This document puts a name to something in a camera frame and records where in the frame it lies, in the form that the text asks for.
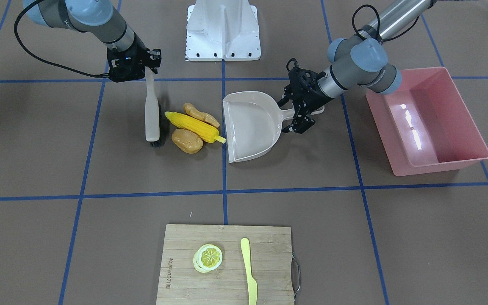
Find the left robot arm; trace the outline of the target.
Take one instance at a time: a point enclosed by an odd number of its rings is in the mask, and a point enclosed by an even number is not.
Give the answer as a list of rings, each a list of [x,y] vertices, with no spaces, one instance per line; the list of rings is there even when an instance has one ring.
[[[402,74],[389,64],[383,43],[407,33],[434,4],[434,0],[396,0],[382,12],[373,8],[374,20],[354,28],[352,37],[331,42],[327,51],[330,66],[322,72],[301,68],[291,58],[286,65],[290,83],[277,104],[291,102],[294,113],[282,132],[304,133],[315,124],[312,115],[354,86],[379,94],[395,92],[402,83]]]

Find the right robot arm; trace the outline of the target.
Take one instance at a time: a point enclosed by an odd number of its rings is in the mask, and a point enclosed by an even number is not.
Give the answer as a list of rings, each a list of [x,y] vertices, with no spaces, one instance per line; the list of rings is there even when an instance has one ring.
[[[155,75],[158,73],[161,50],[147,48],[111,1],[24,0],[22,4],[23,10],[15,19],[13,31],[22,49],[36,60],[79,75],[109,79],[115,83],[143,79],[147,70]],[[19,36],[19,23],[24,16],[46,27],[92,33],[106,47],[108,72],[95,75],[33,54]]]

